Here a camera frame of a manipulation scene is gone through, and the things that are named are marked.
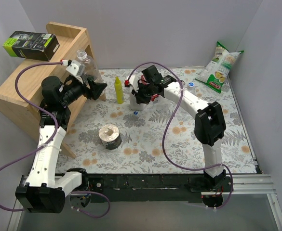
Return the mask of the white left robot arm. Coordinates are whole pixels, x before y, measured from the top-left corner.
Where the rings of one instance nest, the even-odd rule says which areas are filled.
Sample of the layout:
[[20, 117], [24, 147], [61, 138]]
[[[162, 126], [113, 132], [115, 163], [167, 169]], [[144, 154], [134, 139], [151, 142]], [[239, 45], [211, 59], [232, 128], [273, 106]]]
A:
[[81, 83], [70, 75], [65, 82], [49, 76], [41, 87], [39, 150], [24, 186], [17, 187], [15, 196], [28, 212], [60, 213], [70, 193], [89, 191], [90, 187], [83, 168], [69, 169], [55, 179], [56, 162], [71, 115], [68, 106], [81, 96], [97, 100], [107, 84], [95, 82], [92, 76]]

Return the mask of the clear plastic bottle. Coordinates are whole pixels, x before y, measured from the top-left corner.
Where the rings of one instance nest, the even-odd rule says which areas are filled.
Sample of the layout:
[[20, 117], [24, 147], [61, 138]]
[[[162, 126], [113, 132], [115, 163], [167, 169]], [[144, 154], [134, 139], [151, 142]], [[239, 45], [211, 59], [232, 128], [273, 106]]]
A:
[[190, 92], [191, 94], [194, 94], [196, 93], [196, 85], [194, 87], [189, 87], [188, 84], [187, 84], [187, 87], [186, 87], [187, 91]]
[[88, 76], [93, 76], [95, 82], [103, 82], [103, 79], [98, 70], [94, 59], [87, 54], [85, 50], [77, 50], [78, 62], [84, 65], [82, 76], [86, 79]]

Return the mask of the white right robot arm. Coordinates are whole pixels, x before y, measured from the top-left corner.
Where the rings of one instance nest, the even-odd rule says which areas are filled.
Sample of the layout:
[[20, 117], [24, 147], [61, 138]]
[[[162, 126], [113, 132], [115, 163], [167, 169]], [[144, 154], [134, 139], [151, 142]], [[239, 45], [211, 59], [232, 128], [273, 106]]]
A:
[[130, 74], [124, 82], [125, 87], [132, 88], [131, 93], [137, 104], [149, 104], [154, 95], [159, 95], [176, 103], [176, 108], [182, 108], [192, 116], [195, 120], [194, 135], [204, 152], [205, 166], [201, 170], [205, 187], [210, 191], [218, 190], [226, 177], [221, 151], [226, 123], [221, 105], [204, 101], [185, 90], [183, 81], [174, 72], [163, 77], [155, 62], [149, 65], [142, 71], [144, 79]]

